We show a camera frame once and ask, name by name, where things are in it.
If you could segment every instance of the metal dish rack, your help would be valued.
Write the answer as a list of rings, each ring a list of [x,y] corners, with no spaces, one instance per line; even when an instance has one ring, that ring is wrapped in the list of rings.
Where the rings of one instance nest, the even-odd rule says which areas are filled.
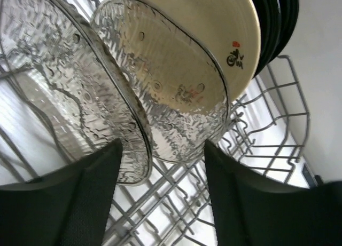
[[[79,0],[65,1],[72,2],[86,18],[100,3],[99,0],[84,0],[84,4]],[[267,81],[271,85],[266,87],[259,76],[252,80],[246,93],[233,103],[232,122],[218,146],[263,176],[296,186],[314,186],[302,156],[309,133],[308,107],[290,57],[278,58],[286,63],[290,80],[278,84],[268,65]],[[4,71],[0,77],[3,76],[7,76]],[[298,92],[298,101],[303,106],[300,112],[288,112],[283,99],[283,91],[288,88]],[[305,121],[300,142],[293,139],[289,128],[297,117]],[[37,177],[1,127],[0,136],[23,161],[22,167]],[[0,155],[0,161],[19,182],[25,181],[11,160]],[[154,160],[152,175],[145,184],[116,188],[103,245],[215,244],[204,160],[174,165]]]

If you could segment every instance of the black object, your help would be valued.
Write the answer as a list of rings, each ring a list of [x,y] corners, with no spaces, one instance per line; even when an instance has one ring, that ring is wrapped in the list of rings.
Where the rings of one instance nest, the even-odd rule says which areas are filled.
[[[275,59],[288,44],[297,24],[299,15],[299,0],[279,0],[282,13],[282,29],[279,43],[270,62]]]
[[[310,190],[284,185],[209,141],[205,160],[219,245],[342,245],[342,182]]]
[[[279,0],[252,0],[258,13],[261,28],[261,52],[255,75],[268,64],[278,45],[281,33],[281,9]]]
[[[0,187],[1,246],[100,246],[122,156],[116,140],[61,170]]]

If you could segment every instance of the wire rack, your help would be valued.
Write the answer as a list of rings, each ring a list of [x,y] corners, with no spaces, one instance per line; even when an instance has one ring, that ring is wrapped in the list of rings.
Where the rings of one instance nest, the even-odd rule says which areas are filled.
[[[102,0],[64,1],[89,19]],[[263,176],[309,187],[312,185],[306,178],[311,173],[302,155],[309,134],[308,107],[291,58],[281,55],[275,62],[285,65],[290,74],[288,81],[278,83],[279,75],[270,65],[265,68],[267,86],[265,77],[255,77],[233,103],[229,130],[218,146]],[[1,78],[8,76],[4,69],[0,72]],[[283,99],[288,90],[298,95],[301,110],[289,112]],[[290,123],[297,119],[304,124],[303,137],[294,140]],[[26,181],[27,176],[38,177],[1,124],[0,136],[17,157],[14,160],[0,152],[0,166],[18,182]],[[28,175],[23,176],[19,169]],[[204,160],[173,165],[154,160],[152,175],[145,184],[117,186],[103,245],[216,245]]]

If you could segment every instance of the cream ceramic plate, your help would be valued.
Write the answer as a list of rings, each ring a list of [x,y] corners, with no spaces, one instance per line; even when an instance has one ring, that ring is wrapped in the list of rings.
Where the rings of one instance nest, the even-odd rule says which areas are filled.
[[[148,0],[199,39],[217,58],[231,100],[247,87],[259,62],[261,35],[252,0]]]
[[[211,54],[144,0],[105,0],[91,26],[145,108],[153,155],[170,163],[203,157],[204,141],[222,137],[229,112],[224,76]]]
[[[5,63],[12,71],[30,66],[6,83],[19,86],[17,93],[46,114],[71,160],[120,138],[123,157],[118,183],[141,184],[152,168],[151,130],[141,103],[98,35],[60,0],[1,0],[1,7],[0,43]],[[6,101],[13,104],[0,105],[0,126],[15,138],[19,148],[30,151],[36,138],[22,136],[20,123],[30,117],[24,111],[28,105]],[[43,154],[36,151],[28,162]],[[45,154],[46,162],[35,165],[53,161],[52,155]]]

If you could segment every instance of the red mark on plate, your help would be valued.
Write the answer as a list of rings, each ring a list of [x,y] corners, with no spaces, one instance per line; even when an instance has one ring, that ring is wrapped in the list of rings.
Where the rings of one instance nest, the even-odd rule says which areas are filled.
[[[233,47],[240,47],[240,43],[238,43],[238,42],[233,42]]]

